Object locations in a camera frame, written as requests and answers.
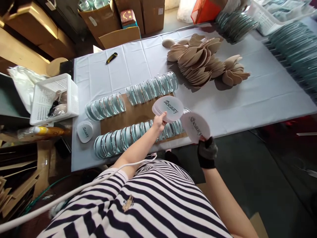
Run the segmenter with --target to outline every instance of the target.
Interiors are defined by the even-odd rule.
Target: white plastic basket
[[[282,26],[290,22],[300,20],[304,17],[311,16],[315,11],[314,7],[310,6],[311,8],[310,13],[294,18],[289,21],[280,22],[261,5],[262,2],[263,0],[259,0],[259,1],[251,0],[251,5],[248,10],[248,15],[251,16],[255,21],[259,22],[259,26],[257,30],[263,36],[272,34],[273,32],[277,31],[279,28],[281,28]]]
[[[67,112],[63,115],[48,117],[55,93],[67,91]],[[61,74],[35,84],[30,124],[38,126],[58,122],[79,115],[78,87],[69,74]]]

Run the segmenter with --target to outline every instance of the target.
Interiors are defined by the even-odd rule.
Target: black and white striped shirt
[[[39,237],[231,236],[191,177],[179,166],[156,159],[144,160],[132,179],[118,171],[84,189]]]

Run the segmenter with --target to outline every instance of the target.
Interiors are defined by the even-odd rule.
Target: person
[[[215,167],[212,137],[202,138],[197,152],[210,201],[181,167],[147,157],[165,115],[155,116],[150,130],[96,179],[140,165],[84,189],[38,237],[258,237]]]

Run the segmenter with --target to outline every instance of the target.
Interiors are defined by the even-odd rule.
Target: printed logo
[[[88,135],[88,133],[87,133],[87,131],[86,131],[86,127],[83,127],[83,131],[84,131],[84,133],[85,133],[85,135],[86,135],[86,138],[89,137],[89,135]]]
[[[172,111],[174,112],[174,114],[178,112],[178,111],[169,103],[168,100],[166,100],[164,103],[168,106],[168,109],[169,109],[169,110],[172,110]]]
[[[123,202],[122,209],[124,212],[126,212],[130,207],[133,206],[133,196],[130,195],[129,199]]]
[[[201,136],[202,135],[201,131],[200,131],[199,127],[197,126],[196,119],[194,117],[191,117],[191,123],[192,123],[193,127],[195,128],[197,135]]]

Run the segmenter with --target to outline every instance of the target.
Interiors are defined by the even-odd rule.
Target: work glove
[[[199,140],[197,154],[200,167],[203,169],[213,169],[216,167],[215,158],[217,158],[218,147],[213,137],[206,141]]]

